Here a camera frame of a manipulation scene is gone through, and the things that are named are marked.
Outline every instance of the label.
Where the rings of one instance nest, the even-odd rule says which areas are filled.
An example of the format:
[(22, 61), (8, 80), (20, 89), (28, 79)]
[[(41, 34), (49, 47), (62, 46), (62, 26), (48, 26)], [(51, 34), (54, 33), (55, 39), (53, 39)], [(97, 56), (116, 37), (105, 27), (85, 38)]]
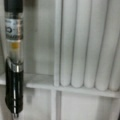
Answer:
[(22, 19), (5, 19), (6, 38), (8, 41), (23, 40), (23, 20)]

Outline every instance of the pen cap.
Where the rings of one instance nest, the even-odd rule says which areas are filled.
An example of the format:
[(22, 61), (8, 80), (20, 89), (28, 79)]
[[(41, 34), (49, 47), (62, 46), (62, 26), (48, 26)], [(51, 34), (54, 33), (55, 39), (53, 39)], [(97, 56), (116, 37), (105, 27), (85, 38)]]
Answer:
[(23, 0), (4, 0), (5, 12), (23, 12)]

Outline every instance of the white pipe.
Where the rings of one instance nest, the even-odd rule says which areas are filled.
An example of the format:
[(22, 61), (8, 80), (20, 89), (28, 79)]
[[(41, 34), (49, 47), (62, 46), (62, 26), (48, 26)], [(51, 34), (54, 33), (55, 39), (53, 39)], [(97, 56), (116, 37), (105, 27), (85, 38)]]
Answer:
[(55, 0), (55, 33), (54, 33), (54, 85), (60, 83), (60, 42), (61, 42), (62, 0)]
[(112, 91), (117, 91), (119, 90), (119, 88), (120, 88), (120, 37), (109, 85), (109, 89)]
[(100, 48), (104, 33), (108, 0), (93, 0), (90, 35), (87, 50), (85, 87), (93, 88), (99, 61)]
[(73, 43), (75, 37), (76, 0), (63, 0), (61, 85), (71, 81)]
[(91, 0), (78, 0), (72, 86), (81, 87), (84, 80), (86, 48), (89, 33)]
[(120, 0), (109, 0), (103, 46), (100, 55), (96, 88), (106, 90), (109, 85), (112, 64), (118, 42), (120, 28)]

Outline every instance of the white tube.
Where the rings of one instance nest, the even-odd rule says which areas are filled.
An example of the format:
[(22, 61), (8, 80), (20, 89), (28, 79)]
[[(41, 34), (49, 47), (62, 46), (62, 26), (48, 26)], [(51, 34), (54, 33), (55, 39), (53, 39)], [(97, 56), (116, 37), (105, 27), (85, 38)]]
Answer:
[(84, 80), (91, 0), (78, 0), (77, 9), (78, 10), (71, 84), (74, 87), (81, 87)]
[(112, 91), (117, 91), (119, 90), (119, 88), (120, 88), (120, 37), (109, 85), (109, 89)]
[(73, 43), (75, 37), (76, 0), (63, 0), (61, 85), (71, 81)]
[(104, 33), (108, 0), (93, 0), (90, 35), (87, 50), (85, 87), (93, 88), (99, 61), (100, 48)]
[(60, 84), (60, 40), (61, 40), (62, 0), (55, 0), (55, 33), (54, 33), (54, 85)]
[(112, 64), (119, 36), (120, 0), (109, 0), (103, 46), (100, 55), (96, 88), (106, 90), (109, 85)]

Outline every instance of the white shelf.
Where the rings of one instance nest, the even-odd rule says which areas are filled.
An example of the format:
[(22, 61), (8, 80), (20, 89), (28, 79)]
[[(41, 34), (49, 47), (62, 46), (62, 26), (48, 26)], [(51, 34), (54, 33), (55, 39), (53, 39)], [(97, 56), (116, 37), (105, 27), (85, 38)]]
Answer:
[[(74, 88), (72, 86), (68, 87), (55, 87), (53, 76), (51, 75), (36, 75), (36, 74), (25, 74), (25, 86), (27, 88), (40, 88), (46, 90), (56, 90), (63, 92), (73, 92), (73, 93), (81, 93), (95, 96), (104, 96), (104, 97), (112, 97), (112, 98), (120, 98), (120, 92), (113, 92), (110, 90), (107, 91), (99, 91), (95, 88), (88, 89), (85, 87)], [(5, 85), (5, 75), (0, 76), (0, 85)]]

